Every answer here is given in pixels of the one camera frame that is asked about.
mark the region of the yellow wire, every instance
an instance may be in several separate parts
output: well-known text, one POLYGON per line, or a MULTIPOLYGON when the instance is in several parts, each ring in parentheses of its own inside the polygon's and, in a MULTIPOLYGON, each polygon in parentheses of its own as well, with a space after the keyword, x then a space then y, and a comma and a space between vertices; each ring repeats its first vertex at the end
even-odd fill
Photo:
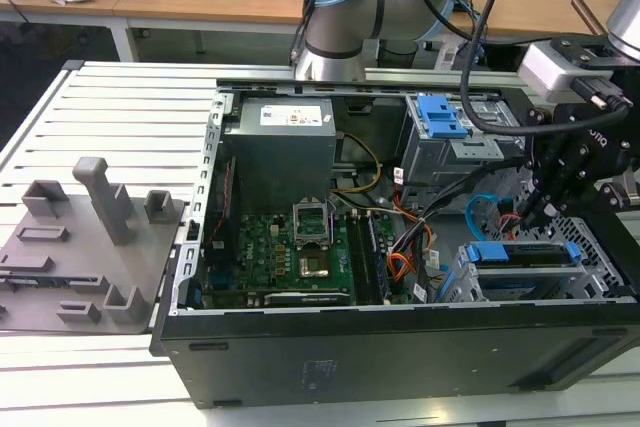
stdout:
POLYGON ((380 161, 378 160, 378 157, 373 152, 373 150, 371 150, 369 146, 367 146, 367 144, 365 144, 360 138, 356 137, 353 134, 349 134, 347 132, 344 133, 344 136, 349 137, 350 139, 353 139, 360 147, 362 147, 371 156, 373 161, 376 163, 376 175, 373 177, 373 180, 369 182, 367 185, 363 185, 360 187, 351 187, 347 189, 331 189, 331 192, 337 192, 339 194, 358 194, 360 192, 366 192, 368 190, 371 190, 376 185, 378 185, 378 182, 380 181, 380 177, 382 177, 382 167, 380 166, 380 161))

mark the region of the aluminum profile table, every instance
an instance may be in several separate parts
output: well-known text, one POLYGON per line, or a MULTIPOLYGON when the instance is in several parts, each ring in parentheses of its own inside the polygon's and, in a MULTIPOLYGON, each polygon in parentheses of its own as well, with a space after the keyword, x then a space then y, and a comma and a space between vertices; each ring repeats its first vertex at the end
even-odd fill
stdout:
MULTIPOLYGON (((32 180, 56 179, 82 192, 71 176, 81 155, 104 156, 109 178, 132 196, 161 187, 189 201, 216 79, 290 75, 279 67, 188 64, 87 62, 63 70, 0 154, 0 245, 25 212, 20 197, 32 180)), ((371 80, 412 77, 457 81, 446 72, 368 72, 371 80)), ((474 82, 521 85, 492 73, 474 82)), ((623 218, 638 238, 640 216, 623 218)), ((184 235, 181 229, 176 242, 184 235)), ((563 392, 201 411, 169 360, 148 353, 150 341, 0 332, 0 425, 640 425, 640 349, 563 392)))

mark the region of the sticker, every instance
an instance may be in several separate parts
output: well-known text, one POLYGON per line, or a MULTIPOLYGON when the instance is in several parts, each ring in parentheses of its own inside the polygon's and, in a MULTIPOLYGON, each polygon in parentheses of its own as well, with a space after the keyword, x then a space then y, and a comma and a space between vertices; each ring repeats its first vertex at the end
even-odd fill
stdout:
POLYGON ((322 111, 319 105, 265 105, 260 125, 322 127, 322 111))
POLYGON ((18 284, 18 285, 38 285, 38 281, 32 280, 32 279, 7 279, 7 280, 12 284, 18 284))
POLYGON ((393 168, 393 182, 402 185, 404 183, 404 169, 400 167, 393 168))
POLYGON ((431 267, 432 269, 440 270, 440 252, 438 252, 437 250, 429 251, 427 266, 431 267))
POLYGON ((413 284, 413 295, 420 299, 421 302, 425 302, 427 299, 427 291, 420 287, 417 283, 413 284))

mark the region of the computer case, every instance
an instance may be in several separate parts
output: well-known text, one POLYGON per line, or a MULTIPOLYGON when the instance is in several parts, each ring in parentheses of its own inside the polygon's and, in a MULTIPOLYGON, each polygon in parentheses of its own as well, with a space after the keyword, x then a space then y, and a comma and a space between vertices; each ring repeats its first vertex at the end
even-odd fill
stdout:
MULTIPOLYGON (((276 92, 284 93, 286 102, 323 95, 335 100, 343 92, 351 99, 354 93, 400 98, 415 95, 415 87, 398 85, 321 85, 316 89, 230 83, 228 90, 222 84, 218 88, 202 150, 204 160, 192 202, 189 235, 167 274, 151 346, 154 355, 171 359, 196 407, 562 390, 639 345, 640 307, 633 297, 640 285, 640 247, 613 212, 585 212, 581 219, 594 246, 587 246, 589 257, 585 259, 601 255, 622 276, 621 283, 610 281, 612 295, 607 298, 285 309, 270 309, 266 302, 257 307, 250 301, 247 308, 235 310, 189 308, 192 284, 200 288, 211 275, 198 267, 206 262, 198 252, 202 252, 203 239, 210 238, 205 232, 207 225, 214 223, 205 213, 209 184, 216 175, 214 159, 237 154, 228 139, 221 141, 222 133, 229 130, 222 117, 223 112, 229 112, 226 124, 243 115, 243 106, 236 102, 244 95, 242 90, 263 97, 268 91, 274 96, 272 104, 282 102, 276 92)), ((531 104, 516 90, 502 90, 498 103, 507 102, 519 118, 531 104)), ((490 95, 475 94, 481 107, 486 107, 482 100, 490 95)), ((336 117, 335 129, 358 131, 358 125, 372 119, 375 116, 357 111, 346 124, 336 117)), ((493 182, 508 184, 500 179, 493 182)), ((519 185, 519 181, 509 184, 519 185)), ((262 184, 256 189, 264 192, 262 184)), ((440 250, 440 261, 447 262, 443 257, 446 244, 462 245, 463 237, 469 235, 464 221, 460 215, 443 215, 433 220, 432 227, 438 233, 435 249, 440 250)), ((581 244, 582 236, 575 229, 564 225, 560 230, 555 235, 581 244)), ((265 240, 257 239, 256 252, 265 240)))

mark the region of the robotic end effector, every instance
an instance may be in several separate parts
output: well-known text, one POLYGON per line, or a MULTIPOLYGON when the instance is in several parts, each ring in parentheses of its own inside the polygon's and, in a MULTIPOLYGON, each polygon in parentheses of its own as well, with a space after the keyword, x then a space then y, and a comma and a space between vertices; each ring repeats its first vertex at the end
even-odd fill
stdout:
MULTIPOLYGON (((432 2, 451 15, 453 0, 432 2)), ((441 28, 422 0, 315 0, 306 22, 295 77, 333 82, 364 81, 364 39, 419 41, 441 28)))
POLYGON ((598 130, 528 138, 530 196, 519 208, 523 227, 543 226, 558 212, 640 209, 640 0, 621 0, 608 36, 559 37, 532 44, 518 71, 546 101, 553 118, 531 111, 529 125, 570 123, 628 110, 623 122, 598 130), (596 181, 612 178, 596 191, 596 181))

